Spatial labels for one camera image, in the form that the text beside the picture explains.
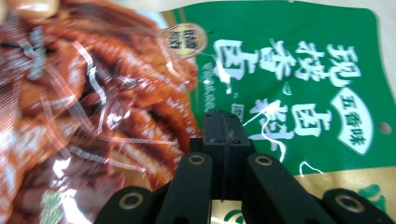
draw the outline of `black mechanical part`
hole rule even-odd
[[[116,192],[105,204],[95,224],[143,224],[152,223],[154,196],[148,189],[127,187]]]
[[[191,139],[171,183],[154,193],[118,191],[95,223],[204,224],[216,199],[242,201],[247,224],[394,223],[353,191],[310,195],[278,159],[256,153],[239,119],[223,111],[205,115],[203,138]]]
[[[334,216],[337,223],[391,224],[394,223],[385,213],[348,189],[328,190],[322,199],[323,207]]]
[[[246,161],[256,152],[239,118],[225,111],[211,111],[203,120],[202,151],[214,162],[212,198],[241,200]]]
[[[250,204],[249,198],[257,198],[261,206],[260,218],[256,213],[245,212],[251,219],[268,219],[279,224],[335,224],[335,221],[318,204],[289,171],[272,156],[255,153],[247,159],[246,180],[252,194],[242,203]]]
[[[163,201],[156,224],[205,224],[210,221],[212,159],[201,152],[184,156]]]

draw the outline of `transparent plastic wrapper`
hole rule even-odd
[[[168,183],[200,135],[194,61],[131,9],[21,2],[0,24],[0,223],[92,223],[117,190]]]

